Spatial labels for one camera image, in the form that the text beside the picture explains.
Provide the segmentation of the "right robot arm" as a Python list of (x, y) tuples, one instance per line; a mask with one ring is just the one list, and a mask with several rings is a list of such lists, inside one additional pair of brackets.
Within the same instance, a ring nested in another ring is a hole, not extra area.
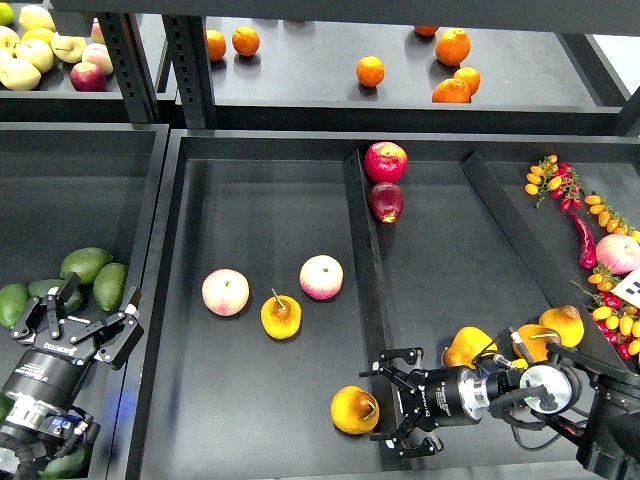
[(540, 358), (513, 329), (497, 337), (464, 327), (444, 350), (439, 369), (425, 369), (420, 347), (379, 352), (364, 376), (394, 385), (400, 415), (373, 440), (402, 461), (431, 457), (452, 445), (458, 463), (498, 457), (504, 436), (469, 428), (489, 415), (511, 428), (550, 429), (572, 443), (576, 460), (605, 479), (639, 476), (639, 371), (544, 342)]

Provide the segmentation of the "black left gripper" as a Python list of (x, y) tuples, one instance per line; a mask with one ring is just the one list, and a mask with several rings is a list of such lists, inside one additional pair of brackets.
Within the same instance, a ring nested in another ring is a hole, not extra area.
[[(88, 319), (68, 316), (74, 311), (68, 306), (79, 292), (79, 286), (80, 277), (71, 271), (60, 286), (27, 301), (11, 330), (11, 338), (30, 347), (2, 387), (10, 398), (26, 396), (54, 410), (69, 411), (93, 357), (113, 370), (121, 369), (128, 361), (144, 333), (139, 323), (141, 291), (131, 287), (119, 310), (103, 322), (97, 350), (97, 340), (92, 336), (77, 344), (71, 343), (72, 337), (90, 325)], [(43, 321), (47, 330), (40, 332)]]

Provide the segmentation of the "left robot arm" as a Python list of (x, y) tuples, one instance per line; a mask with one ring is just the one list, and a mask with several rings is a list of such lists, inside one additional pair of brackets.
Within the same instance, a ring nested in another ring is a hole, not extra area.
[(144, 333), (139, 289), (124, 295), (116, 313), (88, 322), (65, 309), (79, 284), (72, 272), (61, 286), (29, 298), (11, 331), (28, 347), (1, 389), (10, 406), (1, 448), (18, 459), (15, 479), (36, 479), (51, 462), (95, 442), (100, 425), (74, 402), (93, 363), (122, 368)]

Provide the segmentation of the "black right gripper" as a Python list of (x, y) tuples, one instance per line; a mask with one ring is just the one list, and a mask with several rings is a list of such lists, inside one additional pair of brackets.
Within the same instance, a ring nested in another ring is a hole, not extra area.
[[(439, 427), (476, 425), (478, 407), (473, 393), (476, 374), (468, 367), (421, 370), (422, 347), (383, 350), (360, 378), (383, 376), (398, 388), (403, 419), (391, 433), (374, 433), (372, 441), (394, 450), (401, 458), (433, 456), (443, 450), (435, 433)], [(401, 370), (397, 362), (413, 367)], [(415, 443), (411, 435), (420, 430), (424, 436)]]

